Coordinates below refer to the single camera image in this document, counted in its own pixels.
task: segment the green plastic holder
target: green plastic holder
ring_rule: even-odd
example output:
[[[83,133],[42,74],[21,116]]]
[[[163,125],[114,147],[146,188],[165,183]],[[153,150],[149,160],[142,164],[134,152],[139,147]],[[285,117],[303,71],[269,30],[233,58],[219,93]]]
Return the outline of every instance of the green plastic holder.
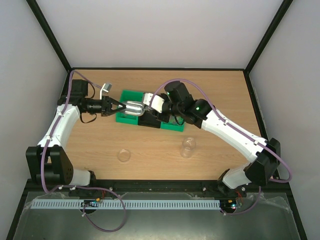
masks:
[[[144,97],[144,93],[140,91],[130,91],[130,90],[123,90],[120,101],[137,101],[137,102],[142,102],[142,98]],[[132,115],[127,115],[122,112],[117,112],[115,114],[115,121],[117,123],[123,123],[123,124],[133,124],[133,125],[138,125],[138,116],[132,116]],[[179,123],[182,123],[183,119],[181,117],[177,117],[177,120]],[[166,122],[161,122],[161,129],[167,129],[167,130],[172,130],[172,131],[178,131],[178,132],[183,132],[185,128],[185,124],[183,125],[178,125],[176,123],[176,120],[174,117],[170,117],[170,120],[168,123]]]
[[[144,97],[144,93],[143,92],[123,90],[119,102],[120,103],[122,103],[124,101],[142,102],[142,98],[143,97]],[[115,114],[115,121],[117,123],[138,125],[138,117],[137,116],[124,114],[122,112],[117,112]]]

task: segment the white wall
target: white wall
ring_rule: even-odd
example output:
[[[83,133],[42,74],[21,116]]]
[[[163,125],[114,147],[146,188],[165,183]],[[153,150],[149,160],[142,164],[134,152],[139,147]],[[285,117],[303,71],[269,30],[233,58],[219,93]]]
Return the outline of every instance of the white wall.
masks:
[[[308,239],[320,236],[320,1],[293,1],[251,73],[270,137],[281,142]]]
[[[46,133],[66,72],[25,0],[0,7],[0,239],[27,178],[25,152]]]
[[[72,67],[245,68],[282,0],[38,0]]]

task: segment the transparent cup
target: transparent cup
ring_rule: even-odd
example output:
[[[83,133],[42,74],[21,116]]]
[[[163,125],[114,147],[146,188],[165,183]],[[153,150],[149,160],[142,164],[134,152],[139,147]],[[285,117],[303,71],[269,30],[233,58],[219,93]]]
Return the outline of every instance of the transparent cup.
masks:
[[[186,137],[182,141],[182,146],[180,149],[180,154],[183,158],[191,158],[196,148],[196,140],[193,137]]]
[[[122,163],[128,162],[130,160],[131,153],[127,149],[121,149],[118,152],[118,160]]]

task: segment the black metal frame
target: black metal frame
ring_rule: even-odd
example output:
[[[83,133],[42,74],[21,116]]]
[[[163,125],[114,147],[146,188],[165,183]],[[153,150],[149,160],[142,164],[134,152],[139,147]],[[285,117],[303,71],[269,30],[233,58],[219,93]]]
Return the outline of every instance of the black metal frame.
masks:
[[[39,5],[37,4],[36,0],[26,0],[29,4],[32,12],[34,13],[35,17],[37,18],[40,26],[42,27],[44,33],[46,34],[48,40],[50,41],[53,49],[55,50],[57,56],[61,60],[65,70],[67,71],[67,77],[65,80],[65,84],[63,86],[62,92],[65,92],[68,87],[68,80],[71,70],[73,69],[88,69],[88,70],[164,70],[164,71],[242,71],[244,74],[245,82],[248,88],[248,92],[250,95],[250,99],[252,102],[253,110],[256,116],[257,124],[260,130],[260,134],[263,138],[268,139],[265,124],[259,109],[259,105],[257,102],[257,98],[252,86],[252,82],[250,80],[250,72],[253,69],[254,65],[256,64],[258,58],[262,54],[263,50],[265,49],[266,45],[268,44],[270,38],[272,37],[273,33],[275,32],[277,26],[281,22],[282,18],[284,17],[285,13],[289,9],[293,0],[283,0],[281,6],[279,7],[276,15],[274,16],[272,22],[270,23],[267,31],[265,32],[263,38],[261,39],[257,49],[255,50],[251,60],[249,61],[247,67],[245,69],[241,68],[137,68],[137,67],[98,67],[98,68],[91,68],[91,67],[71,67],[69,64],[65,54],[63,53],[54,33],[52,32],[45,16],[43,15]],[[275,173],[274,177],[279,177],[278,171]],[[170,180],[97,180],[96,185],[99,187],[110,188],[112,187],[115,192],[118,194],[123,194],[127,192],[156,192],[156,193],[164,193],[164,192],[186,192],[186,193],[194,193],[197,194],[199,197],[215,197],[216,199],[227,199],[226,197],[222,196],[218,192],[210,192],[210,191],[203,191],[203,187],[208,187],[210,189],[210,185],[215,184],[215,180],[177,180],[177,181],[170,181]],[[262,189],[264,192],[268,193],[286,193],[291,210],[293,212],[293,217],[302,240],[307,239],[307,235],[305,233],[302,221],[299,216],[299,212],[296,206],[295,199],[293,197],[290,185],[288,183],[274,183],[270,182],[267,186],[263,187]],[[16,232],[20,215],[22,213],[25,201],[27,199],[27,195],[29,192],[41,192],[42,188],[39,185],[32,183],[29,179],[26,183],[24,191],[22,193],[22,197],[17,207],[17,211],[13,218],[11,228],[7,235],[7,240],[11,240],[14,237]],[[258,186],[250,184],[246,186],[247,192],[257,192]]]

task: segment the wooden table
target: wooden table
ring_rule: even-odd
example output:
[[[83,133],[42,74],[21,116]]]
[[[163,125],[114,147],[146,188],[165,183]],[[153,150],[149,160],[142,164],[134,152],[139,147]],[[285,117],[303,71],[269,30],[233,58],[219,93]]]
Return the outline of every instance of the wooden table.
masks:
[[[124,89],[154,92],[169,79],[184,78],[198,84],[228,118],[260,136],[244,74],[241,71],[79,70],[98,85],[112,83],[110,97],[119,100]],[[73,79],[81,79],[76,73]],[[195,99],[201,94],[186,83]],[[84,120],[92,116],[84,114]],[[196,139],[191,158],[180,155],[185,137]],[[117,154],[128,149],[131,158],[120,162]],[[78,121],[67,144],[74,167],[92,170],[97,179],[110,180],[216,180],[245,158],[226,142],[186,124],[184,132],[116,122],[115,115],[83,124]]]

